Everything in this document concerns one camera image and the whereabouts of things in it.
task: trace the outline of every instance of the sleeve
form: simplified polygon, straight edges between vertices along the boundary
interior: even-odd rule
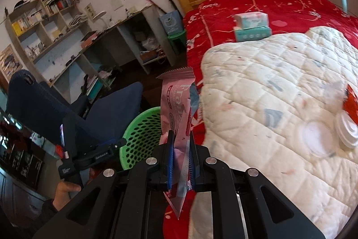
[[[41,214],[32,222],[28,228],[18,228],[18,233],[24,239],[31,239],[35,233],[45,225],[57,213],[57,210],[52,205],[53,200],[45,201],[42,205]]]

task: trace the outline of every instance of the poster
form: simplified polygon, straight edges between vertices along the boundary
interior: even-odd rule
[[[85,11],[91,22],[93,22],[93,18],[96,15],[96,12],[93,9],[92,3],[89,3],[89,5],[85,7]]]
[[[17,56],[11,45],[7,46],[0,56],[0,67],[5,78],[9,81],[11,76],[22,68]]]

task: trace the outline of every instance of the pink snack package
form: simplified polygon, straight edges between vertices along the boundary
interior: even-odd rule
[[[158,78],[163,80],[160,103],[163,135],[160,144],[166,143],[169,130],[175,134],[172,187],[164,194],[179,217],[188,189],[190,126],[198,108],[199,96],[192,68],[169,71]]]

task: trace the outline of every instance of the plastic bag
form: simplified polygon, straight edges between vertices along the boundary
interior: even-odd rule
[[[192,117],[199,106],[192,68],[181,68],[158,76],[163,80],[160,103],[162,137],[165,143],[169,130],[174,131],[174,167],[171,190],[164,195],[179,217],[188,190],[189,142]]]
[[[142,46],[148,51],[155,50],[159,47],[159,43],[155,37],[148,37],[142,42]]]
[[[337,114],[342,109],[343,101],[346,97],[345,92],[346,83],[343,81],[327,84],[323,94],[326,110],[333,114]]]

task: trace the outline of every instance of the metal screw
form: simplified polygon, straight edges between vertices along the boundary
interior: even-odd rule
[[[154,158],[154,157],[149,157],[149,158],[147,158],[147,160],[145,161],[147,164],[149,164],[149,165],[154,165],[155,163],[157,163],[157,159],[156,158]]]
[[[215,164],[217,162],[216,158],[214,157],[208,157],[207,159],[205,159],[207,164]]]
[[[258,170],[256,168],[250,168],[247,173],[249,176],[258,176]]]
[[[106,169],[105,171],[103,171],[103,175],[104,175],[105,177],[111,177],[111,176],[114,175],[114,170],[111,169],[111,168],[108,168],[108,169]]]

